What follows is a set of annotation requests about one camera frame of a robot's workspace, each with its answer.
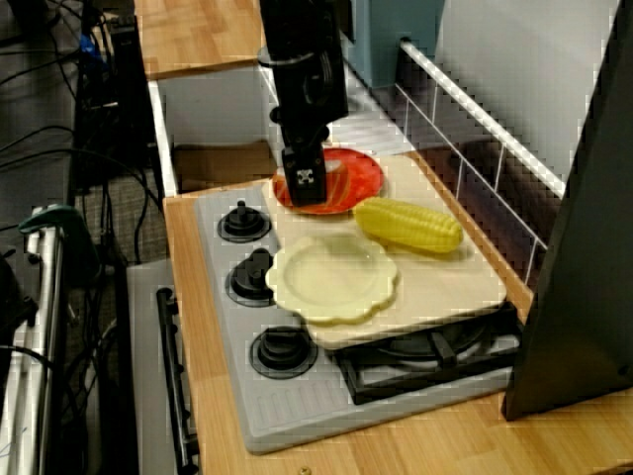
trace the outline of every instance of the yellow corn cob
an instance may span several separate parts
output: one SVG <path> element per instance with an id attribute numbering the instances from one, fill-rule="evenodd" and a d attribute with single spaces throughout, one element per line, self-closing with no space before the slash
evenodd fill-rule
<path id="1" fill-rule="evenodd" d="M 452 216 L 388 198 L 363 200 L 354 218 L 369 235 L 434 252 L 450 252 L 463 238 Z"/>

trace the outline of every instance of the toy kitchen stove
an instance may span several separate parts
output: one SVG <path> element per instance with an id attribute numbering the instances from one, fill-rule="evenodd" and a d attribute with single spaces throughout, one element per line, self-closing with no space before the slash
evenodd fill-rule
<path id="1" fill-rule="evenodd" d="M 207 195 L 195 208 L 250 452 L 372 426 L 507 385 L 522 331 L 511 304 L 468 320 L 325 349 L 300 316 L 275 305 L 265 285 L 280 243 L 262 188 Z"/>

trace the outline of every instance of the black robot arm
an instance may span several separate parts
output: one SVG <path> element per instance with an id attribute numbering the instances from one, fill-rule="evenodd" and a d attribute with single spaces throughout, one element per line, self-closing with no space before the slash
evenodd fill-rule
<path id="1" fill-rule="evenodd" d="M 271 67 L 285 148 L 282 161 L 294 206 L 326 200 L 321 143 L 327 124 L 347 115 L 345 75 L 333 0 L 260 0 L 267 46 L 259 63 Z"/>

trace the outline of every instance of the cardboard box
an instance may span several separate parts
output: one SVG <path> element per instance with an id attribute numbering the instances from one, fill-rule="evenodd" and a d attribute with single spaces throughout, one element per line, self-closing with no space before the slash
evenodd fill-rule
<path id="1" fill-rule="evenodd" d="M 270 178 L 277 169 L 266 141 L 232 146 L 178 145 L 173 159 L 181 193 Z"/>

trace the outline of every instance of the oven handle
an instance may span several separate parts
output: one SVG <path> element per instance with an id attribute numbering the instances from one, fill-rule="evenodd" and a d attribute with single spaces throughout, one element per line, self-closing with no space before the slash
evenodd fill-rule
<path id="1" fill-rule="evenodd" d="M 158 317 L 160 318 L 160 336 L 162 339 L 162 358 L 165 364 L 165 378 L 167 379 L 167 396 L 169 397 L 169 414 L 171 416 L 171 431 L 176 452 L 178 475 L 194 475 L 198 467 L 193 457 L 199 452 L 198 439 L 187 430 L 187 420 L 190 414 L 185 410 L 180 375 L 184 368 L 178 363 L 175 333 L 178 328 L 174 325 L 173 314 L 177 313 L 176 305 L 171 301 L 172 291 L 162 288 L 156 292 L 158 302 Z"/>

